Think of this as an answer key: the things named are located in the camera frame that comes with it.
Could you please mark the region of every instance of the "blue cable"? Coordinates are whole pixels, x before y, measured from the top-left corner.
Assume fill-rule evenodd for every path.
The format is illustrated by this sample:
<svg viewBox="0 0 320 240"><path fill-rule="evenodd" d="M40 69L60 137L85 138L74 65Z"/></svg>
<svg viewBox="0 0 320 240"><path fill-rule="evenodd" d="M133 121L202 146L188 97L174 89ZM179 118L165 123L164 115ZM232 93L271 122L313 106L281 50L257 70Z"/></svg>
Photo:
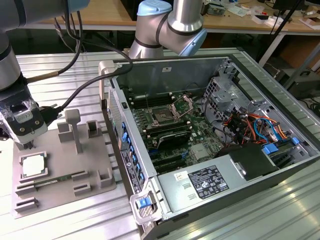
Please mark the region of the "blue cable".
<svg viewBox="0 0 320 240"><path fill-rule="evenodd" d="M276 138L277 138L278 140L280 140L280 141L283 140L283 138L282 138L282 137L277 133L277 131L275 130L274 125L273 125L268 119L263 118L263 117L256 119L256 120L254 121L254 124L253 124L254 131L255 131L255 133L256 133L259 137L263 138L264 140L266 140L267 143L269 143L268 139L267 139L265 136L261 135L261 134L258 132L258 128L257 128L257 122L258 122L258 120L264 120L266 123L268 123L268 124L270 125L270 127L271 127L274 135L276 136Z"/></svg>

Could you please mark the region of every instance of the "power supply label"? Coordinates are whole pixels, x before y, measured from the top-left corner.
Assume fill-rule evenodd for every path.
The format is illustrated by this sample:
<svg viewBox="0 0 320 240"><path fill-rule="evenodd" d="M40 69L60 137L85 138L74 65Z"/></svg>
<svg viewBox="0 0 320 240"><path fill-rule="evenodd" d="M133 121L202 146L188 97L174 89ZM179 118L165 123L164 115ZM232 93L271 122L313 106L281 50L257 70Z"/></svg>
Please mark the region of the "power supply label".
<svg viewBox="0 0 320 240"><path fill-rule="evenodd" d="M229 189L215 165L189 173L188 176L201 199L209 198Z"/></svg>
<svg viewBox="0 0 320 240"><path fill-rule="evenodd" d="M134 191L135 194L138 194L141 192L141 187L136 178L135 166L131 163L130 156L127 150L121 151L121 155L125 165L125 170L131 182L132 190Z"/></svg>

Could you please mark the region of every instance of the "label sticker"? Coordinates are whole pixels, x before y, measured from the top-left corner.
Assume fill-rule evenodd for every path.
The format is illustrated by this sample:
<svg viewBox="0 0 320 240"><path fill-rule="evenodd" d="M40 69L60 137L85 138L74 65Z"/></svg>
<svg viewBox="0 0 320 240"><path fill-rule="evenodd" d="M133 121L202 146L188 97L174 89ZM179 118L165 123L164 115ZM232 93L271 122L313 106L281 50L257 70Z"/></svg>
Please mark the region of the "label sticker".
<svg viewBox="0 0 320 240"><path fill-rule="evenodd" d="M229 189L216 165L191 172L188 176L201 199L206 199Z"/></svg>
<svg viewBox="0 0 320 240"><path fill-rule="evenodd" d="M180 181L182 179L186 179L188 177L187 171L181 171L174 174L175 180Z"/></svg>
<svg viewBox="0 0 320 240"><path fill-rule="evenodd" d="M172 69L172 67L164 67L164 68L162 68L162 72L168 73L168 72L171 72L171 69Z"/></svg>
<svg viewBox="0 0 320 240"><path fill-rule="evenodd" d="M134 165L130 161L128 151L127 150L121 151L121 155L125 165L125 170L128 173L128 177L130 179L130 182L133 188L132 190L134 191L135 194L138 194L141 192L141 187L136 177L136 173L135 173L136 171L134 169Z"/></svg>

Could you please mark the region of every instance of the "black cable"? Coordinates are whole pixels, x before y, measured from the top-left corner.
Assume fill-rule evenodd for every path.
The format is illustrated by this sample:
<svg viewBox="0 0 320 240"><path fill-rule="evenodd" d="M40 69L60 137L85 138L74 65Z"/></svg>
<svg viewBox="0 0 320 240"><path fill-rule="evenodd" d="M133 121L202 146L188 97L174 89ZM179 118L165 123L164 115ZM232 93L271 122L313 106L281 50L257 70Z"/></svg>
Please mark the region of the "black cable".
<svg viewBox="0 0 320 240"><path fill-rule="evenodd" d="M74 33L74 35L77 36L76 24L75 24L74 16L72 15L72 13L70 14L70 18L71 18L72 27L73 27L73 33ZM75 49L77 49L78 44L79 44L79 41L77 40L77 41L76 41L76 47L75 47ZM81 44L80 51L81 51L81 49L83 49L83 52L86 52L86 48L85 48L85 46L84 46L83 44Z"/></svg>
<svg viewBox="0 0 320 240"><path fill-rule="evenodd" d="M270 32L270 35L272 34L272 32L274 31L274 29L275 29L275 27L276 27L276 25L277 25L279 15L280 15L280 13L278 14L278 16L276 16L276 20L275 20L275 23L274 23L274 25L273 25L273 28L272 28L272 30L271 30L271 32Z"/></svg>
<svg viewBox="0 0 320 240"><path fill-rule="evenodd" d="M65 10L65 14L67 14L67 13L69 14L69 9ZM78 60L78 57L79 57L80 52L81 52L81 45L82 45L82 42L83 42L83 26L82 26L82 19L81 19L80 11L77 11L76 13L77 13L77 16L78 16L79 26L80 26L79 39L78 39L79 42L78 42L77 47L76 47L76 53L75 53L73 59L71 60L71 62L67 66L65 66L63 69L60 69L59 71L54 71L54 72L46 73L46 74L43 74L43 75L40 75L40 76L35 76L35 77L28 78L26 80L28 84L35 83L35 82L38 82L38 81L41 81L41 80L45 80L45 79L49 79L49 78L53 78L53 77L57 77L60 74L63 74L64 72L68 71L75 64L75 62ZM69 19L69 15L65 15L64 18L65 18L65 26L66 26L66 28L70 29L70 21L67 20L67 19Z"/></svg>
<svg viewBox="0 0 320 240"><path fill-rule="evenodd" d="M108 38L100 35L98 32L93 32L93 35L95 35L98 39L102 40L102 41L107 41L108 43L111 43L114 47L116 46L112 41L110 41Z"/></svg>
<svg viewBox="0 0 320 240"><path fill-rule="evenodd" d="M61 27L60 27L60 25L59 25L56 17L54 18L54 26L55 26L56 32L58 33L58 35L59 35L60 39L62 40L62 42L64 43L64 45L65 45L68 49L70 49L72 53L74 53L75 50L73 50L72 47L70 47L70 46L67 44L67 42L66 42L66 40L65 40L65 38L64 38L64 36L63 36L62 29L61 29Z"/></svg>
<svg viewBox="0 0 320 240"><path fill-rule="evenodd" d="M286 23L288 22L288 20L291 18L292 14L295 12L295 10L297 9L297 7L299 6L299 4L302 3L302 1L304 0L296 0L294 6L292 7L292 9L290 10L290 12L287 14L287 16L284 18L283 22L280 24L280 26L278 27L278 29L275 31L275 33L272 35L272 39L270 41L270 43L263 49L263 51L261 51L257 58L256 58L256 62L258 63L262 57L264 56L265 52L269 49L269 47L271 46L271 44L274 42L274 40L276 39L276 37L279 35L279 33L282 31L282 29L284 28L284 26L286 25Z"/></svg>
<svg viewBox="0 0 320 240"><path fill-rule="evenodd" d="M77 13L77 16L78 16L78 20L79 20L79 27L80 27L80 31L79 31L79 41L77 43L77 46L76 46L76 53L73 57L73 59L71 60L71 62L69 62L69 64L67 66L65 66L64 68L62 68L61 70L58 71L58 74L63 74L65 73L66 71L68 71L74 64L75 62L78 60L78 57L80 55L80 52L81 52L81 46L82 46L82 43L83 43L83 39L84 39L84 31L83 31L83 26L82 26L82 19L81 19L81 14L79 11L76 12Z"/></svg>
<svg viewBox="0 0 320 240"><path fill-rule="evenodd" d="M132 68L134 67L134 63L132 61L132 59L126 55L124 52L112 47L112 46L102 46L102 45L98 45L98 44L95 44L95 43L92 43L92 42L88 42L88 41L83 41L84 43L86 44L90 44L90 45L94 45L94 46L97 46L97 47L101 47L101 48L104 48L104 49L108 49L110 51L114 51L120 55L122 55L126 60L128 60L129 62L129 68L123 70L123 69L117 69L115 72L112 72L112 73L108 73L108 74L104 74L104 75L101 75L101 76L97 76L89 81L87 81L86 83L82 84L80 87L78 87L77 90L74 91L74 93L65 101L65 103L60 106L58 109L59 111L63 111L70 103L71 101L83 90L85 89L86 87L88 87L89 85L97 82L97 81L100 81L100 80L103 80L103 79L108 79L108 78L113 78L115 76L119 76L119 75L123 75L123 74L127 74L128 72L130 72L132 70Z"/></svg>
<svg viewBox="0 0 320 240"><path fill-rule="evenodd" d="M68 0L64 0L64 20L65 20L65 28L66 32L68 35L75 39L75 40L80 40L80 37L76 36L72 31L71 31L71 26L70 26L70 12L69 12L69 4Z"/></svg>

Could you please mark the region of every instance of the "metal bar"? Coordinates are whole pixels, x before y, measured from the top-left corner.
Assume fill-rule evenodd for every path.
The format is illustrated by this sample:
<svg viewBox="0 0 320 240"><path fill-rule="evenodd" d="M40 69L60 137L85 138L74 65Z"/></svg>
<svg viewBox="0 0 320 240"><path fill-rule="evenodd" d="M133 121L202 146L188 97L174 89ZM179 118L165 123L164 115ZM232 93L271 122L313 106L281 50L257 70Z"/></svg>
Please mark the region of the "metal bar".
<svg viewBox="0 0 320 240"><path fill-rule="evenodd" d="M282 39L284 37L285 37L285 34L283 34L283 33L280 33L278 36L276 36L274 41L271 43L271 45L269 46L269 48L267 49L267 51L264 53L264 55L262 56L262 58L259 61L259 65L261 67L263 67L266 64L266 62L271 57L271 55L276 50L276 48L278 47L278 45L280 44L280 42L282 41Z"/></svg>
<svg viewBox="0 0 320 240"><path fill-rule="evenodd" d="M310 53L310 55L306 58L303 64L295 70L292 76L283 84L285 89L289 89L290 86L295 82L296 78L306 69L307 66L312 62L312 60L320 53L320 42L314 48L314 50Z"/></svg>

